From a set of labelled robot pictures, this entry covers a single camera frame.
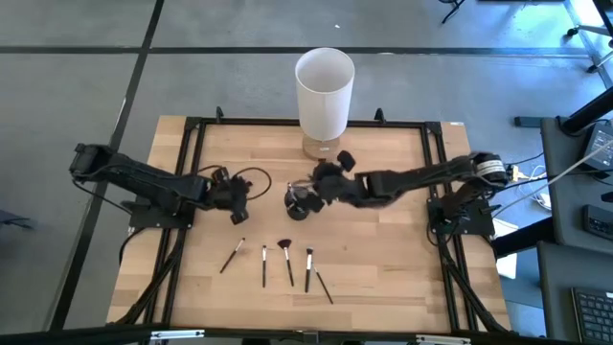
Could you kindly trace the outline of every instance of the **makeup brush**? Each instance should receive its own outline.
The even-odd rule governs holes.
[[[245,238],[242,238],[242,240],[240,240],[240,242],[238,243],[237,247],[234,249],[234,251],[232,252],[232,254],[230,254],[230,257],[228,258],[228,260],[226,260],[226,263],[223,264],[223,267],[221,268],[221,270],[219,271],[219,274],[223,273],[223,271],[226,269],[226,267],[228,266],[228,264],[232,261],[232,259],[234,258],[234,256],[237,254],[238,249],[242,246],[242,243],[245,242]]]
[[[261,248],[261,287],[266,288],[266,246]]]
[[[324,287],[324,291],[326,292],[326,296],[328,296],[329,303],[334,304],[334,302],[332,302],[332,297],[329,296],[328,288],[326,287],[326,284],[324,284],[324,279],[322,279],[322,275],[319,274],[319,271],[317,270],[317,267],[315,267],[315,265],[313,265],[313,269],[315,269],[315,274],[317,274],[317,279],[319,279],[319,283],[321,283],[322,287]]]
[[[313,262],[313,248],[306,249],[306,279],[305,279],[305,292],[308,292],[308,284],[310,283],[310,266]]]
[[[285,252],[285,261],[287,262],[287,273],[289,273],[289,282],[292,286],[294,286],[294,275],[291,273],[291,264],[289,263],[289,254],[287,253],[287,249],[291,245],[291,240],[280,240],[277,242],[277,245]]]

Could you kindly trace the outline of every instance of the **wooden table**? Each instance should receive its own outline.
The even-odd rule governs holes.
[[[185,117],[160,118],[148,163],[174,172]],[[462,124],[443,123],[448,159],[469,153]],[[382,210],[334,203],[304,221],[288,217],[288,181],[305,178],[315,163],[302,153],[298,126],[207,126],[200,167],[224,165],[230,173],[250,166],[270,172],[270,191],[247,204],[250,218],[233,225],[228,212],[197,211],[180,269],[171,324],[175,327],[448,333],[449,323],[437,249],[425,237],[427,189],[404,195]],[[433,157],[434,139],[431,140]],[[415,129],[354,128],[343,134],[354,172],[409,170],[424,166]],[[266,186],[260,172],[244,177],[252,193]],[[160,239],[147,230],[125,249],[108,320],[117,320],[147,286]],[[223,274],[223,263],[240,238],[246,242]],[[287,277],[281,239],[292,239],[289,255],[296,286]],[[470,282],[485,306],[505,327],[509,319],[494,256],[481,237],[463,236]],[[266,244],[267,284],[261,287],[261,247]],[[312,276],[304,293],[307,247],[334,299],[331,305]],[[162,286],[155,320],[166,295]],[[462,294],[458,314],[467,328]]]

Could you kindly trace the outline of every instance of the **gray floor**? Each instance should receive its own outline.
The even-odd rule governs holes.
[[[140,46],[153,4],[3,1],[0,45]],[[167,1],[153,45],[583,47],[578,38],[562,37],[573,23],[561,4],[466,0],[441,27],[449,10],[431,0]],[[145,160],[160,115],[212,116],[220,105],[229,117],[295,117],[297,58],[149,56],[121,151]],[[604,90],[598,75],[583,72],[591,64],[588,56],[352,59],[357,70],[352,118],[370,119],[383,107],[389,119],[464,122],[474,150],[492,150],[507,161],[542,151],[538,130],[516,128],[512,117],[570,115]],[[70,184],[73,148],[108,141],[135,60],[134,55],[0,55],[0,162],[11,167],[0,169],[0,209],[36,220],[32,231],[0,229],[0,334],[45,327],[88,200]],[[534,164],[522,170],[529,173]],[[130,198],[117,189],[107,195]],[[495,201],[506,204],[516,197],[509,191]],[[547,215],[527,201],[501,218],[523,226]],[[103,206],[68,327],[103,324],[125,229],[126,216]],[[532,277],[534,268],[531,254],[520,254],[518,269]],[[518,304],[530,303],[503,284],[513,327],[543,334],[542,311]]]

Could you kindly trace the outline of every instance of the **keyboard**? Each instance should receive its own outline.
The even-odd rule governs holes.
[[[583,230],[613,241],[613,212],[592,205],[583,206]]]
[[[573,288],[580,341],[613,344],[613,292]]]

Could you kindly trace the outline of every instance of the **brush handle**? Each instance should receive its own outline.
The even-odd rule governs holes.
[[[234,256],[237,254],[237,251],[233,251],[232,254],[230,254],[230,257],[228,258],[228,260],[226,260],[226,263],[223,264],[223,267],[221,268],[221,270],[219,271],[219,273],[223,273],[223,271],[226,269],[226,267],[228,266],[228,264],[232,261],[232,258],[234,258]]]
[[[308,285],[310,284],[310,269],[306,269],[306,279],[305,279],[305,292],[308,292]]]
[[[261,287],[266,288],[266,260],[261,262]]]
[[[292,286],[294,286],[294,275],[291,273],[291,264],[289,263],[289,260],[286,260],[287,262],[287,273],[289,273],[289,282],[291,283]]]
[[[324,284],[324,280],[322,279],[321,274],[319,274],[318,271],[315,271],[315,274],[317,274],[317,279],[319,279],[319,282],[322,284],[322,287],[324,287],[324,291],[326,292],[326,296],[328,296],[329,303],[334,304],[334,302],[332,302],[332,297],[329,296],[328,289],[326,288],[326,284]]]

